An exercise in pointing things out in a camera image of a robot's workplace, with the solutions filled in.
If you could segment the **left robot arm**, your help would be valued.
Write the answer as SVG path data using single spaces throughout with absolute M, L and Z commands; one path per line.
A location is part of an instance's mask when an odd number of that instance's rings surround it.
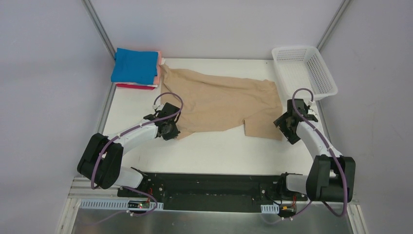
M 157 137 L 176 138 L 180 133 L 176 125 L 180 112 L 180 108 L 167 102 L 129 129 L 109 136 L 92 135 L 77 171 L 102 189 L 113 185 L 137 188 L 144 176 L 137 169 L 123 167 L 123 156 Z

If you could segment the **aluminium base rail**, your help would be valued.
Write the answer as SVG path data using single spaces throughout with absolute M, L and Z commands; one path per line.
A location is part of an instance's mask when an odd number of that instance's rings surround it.
M 91 182 L 85 177 L 75 177 L 69 190 L 68 198 L 103 198 L 111 199 L 117 197 L 119 186 L 108 189 L 92 189 Z

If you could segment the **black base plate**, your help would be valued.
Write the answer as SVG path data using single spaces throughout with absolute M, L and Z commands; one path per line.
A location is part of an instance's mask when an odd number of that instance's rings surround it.
M 281 188 L 280 175 L 209 175 L 146 172 L 137 190 L 165 210 L 259 213 L 263 205 L 289 205 L 307 196 Z

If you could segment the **aluminium frame post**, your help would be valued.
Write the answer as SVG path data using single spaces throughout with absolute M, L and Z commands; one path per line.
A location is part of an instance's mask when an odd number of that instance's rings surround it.
M 93 3 L 91 0 L 82 0 L 82 4 L 84 5 L 88 15 L 90 16 L 92 23 L 94 24 L 95 28 L 98 31 L 99 36 L 101 37 L 105 47 L 107 48 L 108 52 L 110 53 L 111 57 L 114 59 L 115 57 L 115 48 L 99 18 L 99 15 L 93 6 Z
M 328 24 L 326 30 L 324 31 L 323 35 L 321 36 L 316 48 L 321 52 L 322 49 L 325 47 L 325 45 L 327 44 L 329 38 L 331 37 L 331 35 L 333 34 L 336 26 L 338 25 L 338 23 L 340 22 L 342 16 L 344 15 L 344 13 L 346 12 L 347 8 L 349 7 L 349 5 L 352 3 L 352 0 L 342 0 L 337 11 L 335 12 L 335 14 L 333 15 L 330 23 Z

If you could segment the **pink folded t shirt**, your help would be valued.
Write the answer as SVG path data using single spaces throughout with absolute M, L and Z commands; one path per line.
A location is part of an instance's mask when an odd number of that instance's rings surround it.
M 156 71 L 157 71 L 157 75 L 154 77 L 153 80 L 153 85 L 159 85 L 160 84 L 160 76 L 161 76 L 161 62 L 162 62 L 162 52 L 161 51 L 157 51 L 158 57 L 157 57 L 157 62 L 156 62 Z

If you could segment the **right aluminium frame post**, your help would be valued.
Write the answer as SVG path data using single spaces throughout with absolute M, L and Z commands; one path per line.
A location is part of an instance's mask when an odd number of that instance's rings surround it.
M 335 14 L 333 15 L 330 23 L 328 24 L 326 30 L 324 31 L 323 35 L 321 36 L 316 48 L 321 52 L 322 49 L 325 47 L 325 45 L 327 44 L 329 38 L 331 37 L 331 35 L 333 34 L 336 26 L 338 25 L 338 23 L 340 22 L 342 16 L 344 15 L 344 13 L 346 12 L 347 8 L 349 7 L 349 5 L 352 3 L 352 0 L 342 0 L 337 11 L 335 12 Z

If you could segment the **left aluminium frame post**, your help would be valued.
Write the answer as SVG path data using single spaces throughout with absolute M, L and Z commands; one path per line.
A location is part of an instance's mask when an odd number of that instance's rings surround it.
M 111 57 L 114 59 L 115 57 L 115 48 L 99 18 L 99 15 L 93 6 L 93 3 L 91 0 L 82 0 L 82 4 L 84 5 L 88 15 L 90 16 L 92 23 L 94 24 L 95 28 L 98 31 L 99 36 L 101 37 L 105 47 L 107 48 L 108 52 L 110 53 Z

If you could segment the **white plastic basket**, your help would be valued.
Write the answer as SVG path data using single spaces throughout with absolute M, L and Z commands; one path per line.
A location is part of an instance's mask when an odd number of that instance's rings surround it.
M 290 99 L 299 88 L 312 91 L 314 100 L 338 93 L 335 81 L 319 50 L 313 46 L 277 47 L 271 51 L 282 95 Z

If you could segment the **red folded t shirt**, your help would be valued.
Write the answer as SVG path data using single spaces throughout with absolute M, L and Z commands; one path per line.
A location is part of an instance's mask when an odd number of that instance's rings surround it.
M 129 88 L 129 89 L 139 89 L 139 90 L 154 90 L 157 86 L 147 86 L 147 85 L 136 85 L 136 84 L 126 84 L 126 83 L 116 83 L 116 87 L 119 88 Z

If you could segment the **blue folded t shirt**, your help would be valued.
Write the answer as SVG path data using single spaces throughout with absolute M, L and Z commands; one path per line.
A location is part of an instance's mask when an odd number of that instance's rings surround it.
M 158 57 L 157 51 L 117 48 L 111 81 L 154 85 L 155 77 L 158 76 Z

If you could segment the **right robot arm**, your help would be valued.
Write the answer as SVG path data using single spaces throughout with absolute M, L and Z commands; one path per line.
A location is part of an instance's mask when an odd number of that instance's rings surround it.
M 356 163 L 332 146 L 318 130 L 318 119 L 309 110 L 303 99 L 290 99 L 287 111 L 274 121 L 290 144 L 302 141 L 313 159 L 307 175 L 283 173 L 276 191 L 281 196 L 300 193 L 311 201 L 350 202 Z

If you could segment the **beige t shirt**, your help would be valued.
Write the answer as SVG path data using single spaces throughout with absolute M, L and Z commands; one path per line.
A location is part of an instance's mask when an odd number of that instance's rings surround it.
M 282 115 L 275 82 L 205 75 L 167 65 L 161 65 L 161 78 L 161 102 L 183 105 L 178 139 L 244 126 L 245 136 L 282 140 L 273 123 Z

